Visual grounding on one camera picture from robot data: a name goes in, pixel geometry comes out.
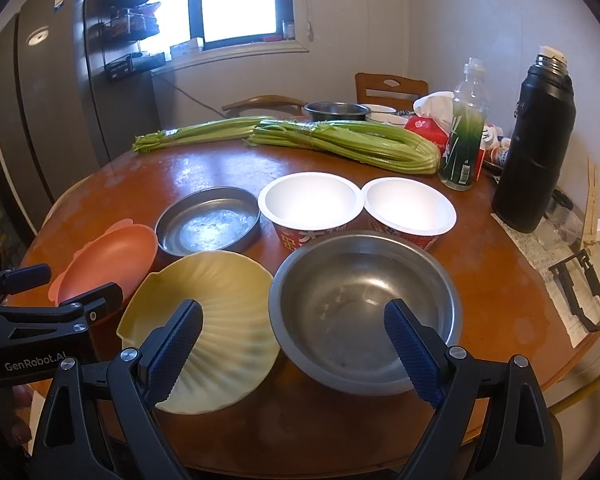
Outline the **left hand red nails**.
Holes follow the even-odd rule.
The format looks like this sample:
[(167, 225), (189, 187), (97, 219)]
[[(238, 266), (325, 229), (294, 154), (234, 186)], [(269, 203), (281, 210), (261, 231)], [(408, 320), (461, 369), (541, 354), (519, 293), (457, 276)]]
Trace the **left hand red nails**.
[(29, 385), (0, 388), (0, 427), (13, 444), (25, 445), (32, 438), (28, 419), (32, 401)]

